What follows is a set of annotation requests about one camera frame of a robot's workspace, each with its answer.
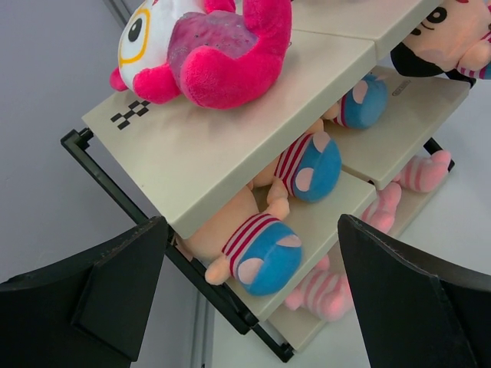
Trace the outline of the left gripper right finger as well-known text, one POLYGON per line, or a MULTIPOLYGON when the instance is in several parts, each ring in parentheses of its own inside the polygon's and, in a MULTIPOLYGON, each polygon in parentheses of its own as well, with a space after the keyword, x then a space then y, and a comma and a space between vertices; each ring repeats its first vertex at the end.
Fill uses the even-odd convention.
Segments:
POLYGON ((430 255, 353 215, 338 237, 372 367, 488 367, 490 276, 430 255))

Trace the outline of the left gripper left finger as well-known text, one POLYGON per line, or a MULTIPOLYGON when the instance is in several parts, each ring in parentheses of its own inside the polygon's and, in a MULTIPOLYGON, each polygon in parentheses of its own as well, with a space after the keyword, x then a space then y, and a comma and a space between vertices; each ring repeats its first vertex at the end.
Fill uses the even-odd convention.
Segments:
POLYGON ((168 225, 154 217, 1 284, 3 367, 129 367, 137 361, 168 225))

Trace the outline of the pink striped plush bottom shelf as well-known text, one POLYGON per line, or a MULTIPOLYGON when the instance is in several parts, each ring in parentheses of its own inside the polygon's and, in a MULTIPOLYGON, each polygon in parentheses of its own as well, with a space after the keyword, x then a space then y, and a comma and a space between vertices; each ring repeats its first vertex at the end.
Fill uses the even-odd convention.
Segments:
POLYGON ((354 307, 348 278, 331 270, 324 256, 283 301, 290 310, 304 308, 327 322, 341 319, 354 307))

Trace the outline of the orange doll black hair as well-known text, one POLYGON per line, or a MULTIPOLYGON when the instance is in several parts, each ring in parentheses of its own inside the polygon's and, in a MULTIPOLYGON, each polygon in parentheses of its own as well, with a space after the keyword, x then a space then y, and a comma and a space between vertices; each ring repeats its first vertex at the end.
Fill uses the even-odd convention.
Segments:
POLYGON ((399 74, 490 79, 490 2, 444 1, 391 52, 399 74))

